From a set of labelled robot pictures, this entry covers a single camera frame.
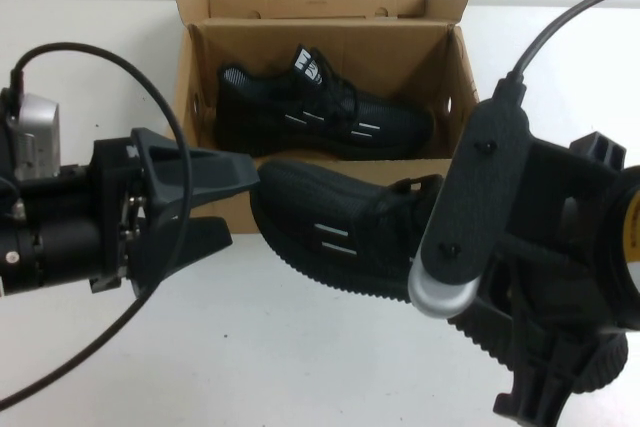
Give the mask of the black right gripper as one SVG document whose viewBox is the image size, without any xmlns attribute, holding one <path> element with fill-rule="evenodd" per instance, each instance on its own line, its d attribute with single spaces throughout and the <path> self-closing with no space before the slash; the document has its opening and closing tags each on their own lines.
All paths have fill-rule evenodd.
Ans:
<svg viewBox="0 0 640 427">
<path fill-rule="evenodd" d="M 477 305 L 483 328 L 511 334 L 513 386 L 494 412 L 555 426 L 571 395 L 608 386 L 626 366 L 626 148 L 600 132 L 525 146 Z"/>
</svg>

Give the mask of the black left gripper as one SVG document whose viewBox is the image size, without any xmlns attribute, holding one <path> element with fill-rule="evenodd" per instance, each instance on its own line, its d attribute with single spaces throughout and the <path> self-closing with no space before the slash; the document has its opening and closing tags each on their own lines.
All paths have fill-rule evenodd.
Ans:
<svg viewBox="0 0 640 427">
<path fill-rule="evenodd" d="M 131 137 L 95 142 L 88 168 L 88 280 L 94 294 L 128 280 L 139 297 L 155 282 L 233 243 L 223 218 L 191 218 L 177 257 L 168 264 L 178 221 L 148 232 L 139 214 L 145 203 L 150 220 L 169 221 L 180 214 L 187 193 L 190 206 L 199 207 L 248 191 L 259 182 L 250 156 L 195 148 L 187 150 L 192 179 L 187 186 L 176 142 L 145 128 L 134 129 Z"/>
</svg>

